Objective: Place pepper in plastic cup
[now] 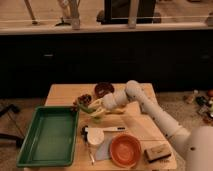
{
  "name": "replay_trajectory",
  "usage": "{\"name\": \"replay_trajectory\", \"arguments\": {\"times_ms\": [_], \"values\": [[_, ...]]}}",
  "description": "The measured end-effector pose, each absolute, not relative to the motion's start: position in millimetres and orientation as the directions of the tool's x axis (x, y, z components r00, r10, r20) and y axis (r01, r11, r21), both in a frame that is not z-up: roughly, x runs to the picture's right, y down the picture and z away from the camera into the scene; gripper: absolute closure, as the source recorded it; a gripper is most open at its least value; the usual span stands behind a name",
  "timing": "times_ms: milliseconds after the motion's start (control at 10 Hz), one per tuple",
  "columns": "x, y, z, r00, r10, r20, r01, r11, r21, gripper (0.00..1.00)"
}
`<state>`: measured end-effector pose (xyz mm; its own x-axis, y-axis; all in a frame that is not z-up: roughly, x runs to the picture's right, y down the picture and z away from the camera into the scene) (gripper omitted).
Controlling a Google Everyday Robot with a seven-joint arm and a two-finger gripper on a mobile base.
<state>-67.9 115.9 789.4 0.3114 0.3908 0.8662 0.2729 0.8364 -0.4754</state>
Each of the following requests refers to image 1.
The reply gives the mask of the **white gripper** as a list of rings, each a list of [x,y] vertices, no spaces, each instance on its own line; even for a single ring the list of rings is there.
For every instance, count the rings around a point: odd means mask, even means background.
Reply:
[[[124,90],[119,90],[114,93],[109,93],[103,97],[103,106],[108,110],[112,110],[122,105],[126,105],[127,102],[128,102],[128,99]],[[97,99],[89,105],[89,108],[97,109],[101,105],[102,105],[102,99]],[[93,112],[90,116],[92,118],[96,118],[96,117],[100,117],[104,115],[105,113],[106,113],[106,110],[101,109],[101,110],[97,110]]]

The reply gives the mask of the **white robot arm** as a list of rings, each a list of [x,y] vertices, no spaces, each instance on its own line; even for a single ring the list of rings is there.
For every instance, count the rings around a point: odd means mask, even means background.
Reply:
[[[131,101],[137,101],[149,114],[175,151],[186,161],[185,171],[213,171],[213,126],[201,126],[189,132],[177,120],[154,103],[135,80],[125,88],[108,93],[90,104],[96,117]]]

